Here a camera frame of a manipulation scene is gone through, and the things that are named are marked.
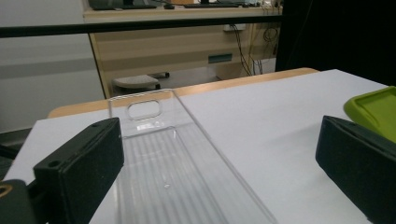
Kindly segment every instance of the black electrical cord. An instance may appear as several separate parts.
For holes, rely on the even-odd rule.
[[[289,58],[286,61],[286,66],[285,66],[286,68],[290,66],[291,59],[293,58],[293,54],[296,53],[297,47],[298,47],[298,45],[300,43],[300,40],[301,40],[301,38],[303,36],[303,31],[305,29],[305,26],[306,26],[306,23],[308,21],[308,18],[309,18],[310,14],[311,14],[311,9],[312,9],[313,2],[314,2],[314,0],[311,0],[311,2],[309,2],[308,10],[306,11],[306,15],[305,15],[304,21],[303,21],[303,26],[301,27],[300,32],[297,34],[297,38],[294,41],[294,44],[293,44],[293,46],[291,48],[291,51],[290,51],[290,54],[289,54]]]
[[[237,29],[236,25],[234,25],[234,24],[231,24],[230,26],[233,27],[233,31],[235,32],[236,42],[238,43],[239,54],[241,56],[242,67],[244,68],[244,70],[247,73],[247,75],[251,77],[252,74],[250,73],[250,70],[248,69],[248,63],[247,63],[247,61],[245,59],[244,54],[242,53],[241,38],[239,36],[238,29]]]
[[[274,23],[267,23],[268,27],[265,29],[265,31],[263,32],[262,38],[264,39],[265,42],[267,42],[267,45],[264,48],[264,53],[268,50],[268,48],[272,47],[272,49],[274,49],[276,47],[276,44],[274,44],[274,42],[276,42],[278,40],[278,30],[276,29],[276,25]],[[249,58],[251,61],[253,61],[253,75],[256,75],[256,65],[259,68],[259,72],[260,74],[263,73],[263,69],[262,69],[262,60],[258,60],[257,62],[251,57],[251,55],[249,54]]]

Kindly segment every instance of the lime green tray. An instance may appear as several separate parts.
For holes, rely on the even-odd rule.
[[[344,110],[354,122],[396,143],[396,87],[355,96]]]

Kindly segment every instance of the desk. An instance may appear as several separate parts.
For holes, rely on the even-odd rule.
[[[175,10],[143,9],[92,11],[84,13],[85,22],[164,21],[197,18],[241,18],[273,16],[278,9],[198,8]],[[273,41],[264,41],[268,30]],[[241,50],[248,63],[275,58],[279,23],[247,24],[239,32]],[[179,27],[155,30],[90,34],[106,98],[113,95],[112,79],[196,68],[211,65],[221,79],[243,77],[241,56],[234,31],[224,32],[223,25]],[[223,62],[212,63],[209,56]]]
[[[207,89],[204,85],[177,92],[278,223],[370,223],[320,169],[315,152],[323,115],[347,119],[344,102],[385,86],[338,70],[307,75],[302,75],[304,70],[297,71],[301,76],[293,76],[296,71],[291,71],[289,78],[268,82],[253,80],[262,77],[244,77],[238,78],[242,85],[237,79],[216,83],[219,89],[210,84]],[[64,115],[79,113],[76,115],[39,120],[6,179],[32,181],[32,167],[38,161],[89,124],[108,116],[106,110],[82,113],[90,111],[86,110],[89,105],[64,107]],[[92,223],[114,223],[112,190]]]
[[[277,80],[277,79],[281,79],[281,78],[295,77],[295,76],[316,73],[316,72],[317,72],[317,70],[312,69],[312,68],[298,68],[298,69],[293,69],[293,70],[288,70],[288,71],[265,74],[263,76],[240,77],[240,78],[205,83],[205,84],[200,84],[200,85],[195,85],[195,86],[181,87],[181,88],[176,88],[175,92],[179,96],[183,96],[183,95],[196,94],[196,93],[205,92],[205,91],[215,91],[215,90],[220,90],[220,89],[224,89],[224,88],[231,88],[231,87],[236,87],[236,86],[253,84],[256,82],[265,82],[265,81]],[[58,117],[62,117],[62,116],[74,115],[74,114],[79,114],[79,113],[87,113],[87,112],[103,110],[103,109],[107,109],[107,100],[88,102],[88,103],[78,104],[78,105],[66,105],[66,106],[61,106],[61,107],[58,107],[58,108],[50,111],[48,118],[53,119],[53,118],[58,118]]]

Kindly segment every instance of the transparent plastic container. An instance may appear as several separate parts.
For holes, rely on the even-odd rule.
[[[117,223],[276,223],[173,91],[112,98],[109,113],[125,155]]]

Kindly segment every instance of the white tabletop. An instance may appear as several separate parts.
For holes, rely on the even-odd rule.
[[[370,223],[315,161],[322,117],[348,119],[351,97],[386,86],[331,70],[181,97],[278,223]],[[39,120],[6,179],[33,166],[106,111]],[[113,189],[92,223],[114,223]]]

